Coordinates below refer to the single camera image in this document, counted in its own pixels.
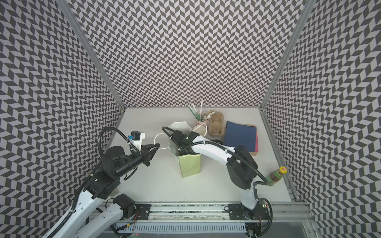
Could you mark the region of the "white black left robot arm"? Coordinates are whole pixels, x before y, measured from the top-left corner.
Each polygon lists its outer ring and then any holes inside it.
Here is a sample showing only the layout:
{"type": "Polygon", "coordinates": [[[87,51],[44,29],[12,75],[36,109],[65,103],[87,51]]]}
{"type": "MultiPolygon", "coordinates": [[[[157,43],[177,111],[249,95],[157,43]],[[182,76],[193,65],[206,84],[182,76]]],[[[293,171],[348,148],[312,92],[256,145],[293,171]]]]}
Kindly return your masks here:
{"type": "Polygon", "coordinates": [[[122,218],[133,223],[139,214],[135,201],[120,194],[90,223],[85,220],[121,184],[127,173],[136,171],[139,165],[150,165],[160,144],[133,146],[127,155],[121,146],[109,148],[102,156],[95,173],[86,179],[74,197],[71,208],[44,235],[46,238],[95,238],[122,218]]]}

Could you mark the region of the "pink napkin stack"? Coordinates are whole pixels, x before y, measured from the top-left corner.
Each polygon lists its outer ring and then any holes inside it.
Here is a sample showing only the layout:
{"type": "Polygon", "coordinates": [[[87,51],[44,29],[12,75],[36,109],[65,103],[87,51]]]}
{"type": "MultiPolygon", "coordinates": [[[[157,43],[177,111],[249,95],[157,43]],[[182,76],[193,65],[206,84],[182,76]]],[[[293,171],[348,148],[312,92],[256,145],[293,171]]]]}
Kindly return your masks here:
{"type": "Polygon", "coordinates": [[[256,143],[255,143],[255,153],[259,151],[259,138],[258,138],[258,129],[256,127],[256,143]]]}

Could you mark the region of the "white wrapped straw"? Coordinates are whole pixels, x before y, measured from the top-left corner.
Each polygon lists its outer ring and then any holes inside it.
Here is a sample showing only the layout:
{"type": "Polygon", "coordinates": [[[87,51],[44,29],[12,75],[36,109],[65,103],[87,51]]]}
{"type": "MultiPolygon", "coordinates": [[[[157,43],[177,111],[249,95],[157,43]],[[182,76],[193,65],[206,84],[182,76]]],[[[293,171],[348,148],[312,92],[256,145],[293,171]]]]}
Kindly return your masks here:
{"type": "Polygon", "coordinates": [[[203,108],[203,99],[201,99],[201,103],[200,103],[200,111],[199,111],[199,115],[200,117],[202,116],[202,108],[203,108]]]}

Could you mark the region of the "aluminium front rail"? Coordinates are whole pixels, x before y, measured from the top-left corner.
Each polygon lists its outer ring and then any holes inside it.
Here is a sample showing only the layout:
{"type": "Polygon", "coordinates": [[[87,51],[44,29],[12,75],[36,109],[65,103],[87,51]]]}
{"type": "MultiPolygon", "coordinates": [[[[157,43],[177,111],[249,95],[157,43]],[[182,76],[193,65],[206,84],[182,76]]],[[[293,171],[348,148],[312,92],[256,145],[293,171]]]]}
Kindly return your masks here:
{"type": "MultiPolygon", "coordinates": [[[[149,202],[151,211],[148,220],[141,222],[252,222],[252,220],[230,220],[224,210],[228,204],[238,202],[149,202]]],[[[307,222],[313,216],[303,202],[271,202],[274,222],[307,222]]]]}

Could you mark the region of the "illustrated green paper gift bag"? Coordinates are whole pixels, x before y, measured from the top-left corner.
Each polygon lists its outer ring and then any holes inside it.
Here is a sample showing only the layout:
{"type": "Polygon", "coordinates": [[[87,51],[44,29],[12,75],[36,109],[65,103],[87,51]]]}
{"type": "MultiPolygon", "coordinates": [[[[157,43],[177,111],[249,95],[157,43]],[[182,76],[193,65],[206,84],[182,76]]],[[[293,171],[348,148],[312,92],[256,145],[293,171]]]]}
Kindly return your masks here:
{"type": "MultiPolygon", "coordinates": [[[[181,133],[187,135],[193,131],[190,125],[186,122],[174,122],[168,126],[172,130],[179,130],[181,133]]],[[[159,150],[170,149],[178,160],[181,175],[183,178],[199,174],[201,171],[201,155],[191,154],[190,152],[179,152],[179,147],[174,142],[169,141],[167,147],[161,147],[159,150]]]]}

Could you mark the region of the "stack of brown cup carriers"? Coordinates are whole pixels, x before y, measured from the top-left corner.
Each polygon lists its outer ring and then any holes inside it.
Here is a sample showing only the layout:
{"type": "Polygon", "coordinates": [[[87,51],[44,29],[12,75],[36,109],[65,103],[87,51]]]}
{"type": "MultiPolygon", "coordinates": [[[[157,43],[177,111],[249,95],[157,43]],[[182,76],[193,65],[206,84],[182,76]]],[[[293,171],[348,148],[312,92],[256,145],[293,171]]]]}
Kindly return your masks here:
{"type": "Polygon", "coordinates": [[[222,137],[225,134],[224,115],[215,112],[209,119],[208,133],[213,137],[222,137]]]}

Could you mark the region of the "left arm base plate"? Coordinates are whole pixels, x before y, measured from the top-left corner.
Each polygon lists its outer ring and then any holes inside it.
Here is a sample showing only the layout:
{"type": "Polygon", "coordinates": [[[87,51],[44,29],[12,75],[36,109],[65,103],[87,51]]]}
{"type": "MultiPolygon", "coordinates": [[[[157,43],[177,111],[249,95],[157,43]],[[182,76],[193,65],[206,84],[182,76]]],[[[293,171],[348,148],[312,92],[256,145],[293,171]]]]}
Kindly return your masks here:
{"type": "Polygon", "coordinates": [[[148,220],[150,211],[151,211],[151,204],[149,203],[138,203],[134,205],[134,215],[136,216],[135,220],[148,220]]]}

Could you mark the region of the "stack of black cup lids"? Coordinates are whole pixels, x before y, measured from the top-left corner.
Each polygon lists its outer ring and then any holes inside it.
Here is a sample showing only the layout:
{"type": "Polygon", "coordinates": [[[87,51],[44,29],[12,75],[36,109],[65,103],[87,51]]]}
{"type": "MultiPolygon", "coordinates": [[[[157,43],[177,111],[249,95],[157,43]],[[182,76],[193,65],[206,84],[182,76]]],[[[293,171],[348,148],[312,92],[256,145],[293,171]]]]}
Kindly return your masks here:
{"type": "Polygon", "coordinates": [[[216,144],[219,144],[219,145],[224,145],[224,142],[222,140],[219,140],[219,139],[214,139],[214,140],[211,140],[211,141],[216,143],[216,144]]]}

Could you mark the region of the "pink metal bucket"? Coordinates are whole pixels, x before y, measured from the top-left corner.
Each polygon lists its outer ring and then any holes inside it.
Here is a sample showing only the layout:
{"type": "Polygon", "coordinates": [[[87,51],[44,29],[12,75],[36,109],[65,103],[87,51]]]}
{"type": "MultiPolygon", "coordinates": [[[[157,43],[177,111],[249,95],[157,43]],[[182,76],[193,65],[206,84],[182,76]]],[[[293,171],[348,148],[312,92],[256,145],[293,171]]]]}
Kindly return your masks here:
{"type": "Polygon", "coordinates": [[[209,119],[206,117],[208,116],[208,113],[202,112],[202,113],[196,113],[196,125],[206,124],[208,125],[209,119]]]}

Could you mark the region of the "dark blue napkin stack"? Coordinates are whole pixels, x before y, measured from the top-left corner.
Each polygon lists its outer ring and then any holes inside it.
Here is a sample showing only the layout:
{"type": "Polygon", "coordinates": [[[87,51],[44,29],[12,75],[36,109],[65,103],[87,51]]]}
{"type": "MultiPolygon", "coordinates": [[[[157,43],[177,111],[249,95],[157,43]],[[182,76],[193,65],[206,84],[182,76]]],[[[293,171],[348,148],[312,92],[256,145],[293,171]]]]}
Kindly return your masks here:
{"type": "Polygon", "coordinates": [[[255,151],[256,127],[227,122],[224,144],[230,147],[242,145],[249,152],[255,151]]]}

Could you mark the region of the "yellow cap green bottle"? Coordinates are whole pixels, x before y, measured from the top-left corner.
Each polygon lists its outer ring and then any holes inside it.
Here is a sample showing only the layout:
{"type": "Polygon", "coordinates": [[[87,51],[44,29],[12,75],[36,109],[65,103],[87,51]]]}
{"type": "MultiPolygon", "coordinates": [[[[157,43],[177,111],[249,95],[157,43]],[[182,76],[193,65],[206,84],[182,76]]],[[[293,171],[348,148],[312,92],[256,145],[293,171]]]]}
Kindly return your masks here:
{"type": "Polygon", "coordinates": [[[267,183],[269,186],[275,185],[277,182],[279,182],[285,174],[287,174],[288,169],[284,166],[280,167],[277,170],[274,170],[270,172],[267,176],[267,183]]]}

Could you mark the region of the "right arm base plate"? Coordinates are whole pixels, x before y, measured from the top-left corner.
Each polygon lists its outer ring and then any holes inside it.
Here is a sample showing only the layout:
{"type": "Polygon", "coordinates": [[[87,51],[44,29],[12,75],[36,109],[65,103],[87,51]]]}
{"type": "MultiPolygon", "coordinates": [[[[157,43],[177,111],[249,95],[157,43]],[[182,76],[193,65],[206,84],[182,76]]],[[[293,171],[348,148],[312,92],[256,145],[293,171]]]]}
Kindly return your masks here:
{"type": "Polygon", "coordinates": [[[269,208],[267,205],[260,202],[257,203],[254,209],[248,209],[241,203],[228,204],[225,211],[229,213],[230,220],[268,220],[270,218],[269,208]]]}

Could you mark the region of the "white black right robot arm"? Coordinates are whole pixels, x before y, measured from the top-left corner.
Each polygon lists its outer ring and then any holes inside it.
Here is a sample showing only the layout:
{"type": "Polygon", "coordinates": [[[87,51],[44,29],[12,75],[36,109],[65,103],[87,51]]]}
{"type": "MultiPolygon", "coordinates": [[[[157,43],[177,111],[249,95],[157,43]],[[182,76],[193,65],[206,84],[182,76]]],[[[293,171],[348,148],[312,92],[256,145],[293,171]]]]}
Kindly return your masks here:
{"type": "Polygon", "coordinates": [[[257,186],[269,186],[265,176],[259,171],[257,163],[246,147],[229,147],[208,140],[202,135],[192,131],[184,134],[179,130],[162,128],[170,141],[174,143],[180,155],[204,155],[225,165],[231,182],[240,189],[240,210],[246,219],[253,220],[259,215],[259,202],[257,186]]]}

